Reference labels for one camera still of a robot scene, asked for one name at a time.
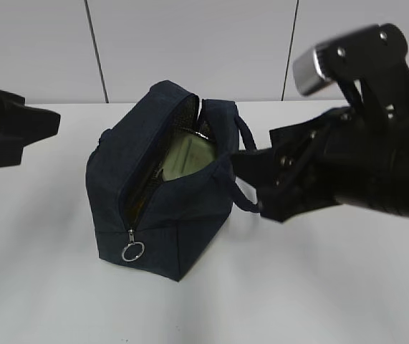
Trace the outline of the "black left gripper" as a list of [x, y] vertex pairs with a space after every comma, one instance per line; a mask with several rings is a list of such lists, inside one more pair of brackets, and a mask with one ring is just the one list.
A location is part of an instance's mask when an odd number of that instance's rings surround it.
[[23, 143], [36, 143], [58, 133], [59, 113], [24, 104], [21, 95], [0, 90], [0, 168], [21, 164]]

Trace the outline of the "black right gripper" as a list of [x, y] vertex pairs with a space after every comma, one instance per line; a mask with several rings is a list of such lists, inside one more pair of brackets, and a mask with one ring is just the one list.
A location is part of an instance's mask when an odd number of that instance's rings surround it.
[[261, 216], [285, 222], [341, 204], [374, 210], [373, 123], [350, 107], [335, 107], [269, 132], [271, 147], [231, 156], [237, 177], [261, 188]]

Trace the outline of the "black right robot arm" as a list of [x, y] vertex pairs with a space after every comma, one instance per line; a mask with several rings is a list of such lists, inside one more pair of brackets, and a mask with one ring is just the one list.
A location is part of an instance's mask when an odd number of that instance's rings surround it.
[[342, 204], [409, 218], [409, 116], [375, 132], [348, 107], [270, 131], [271, 146], [235, 153], [256, 210], [285, 222]]

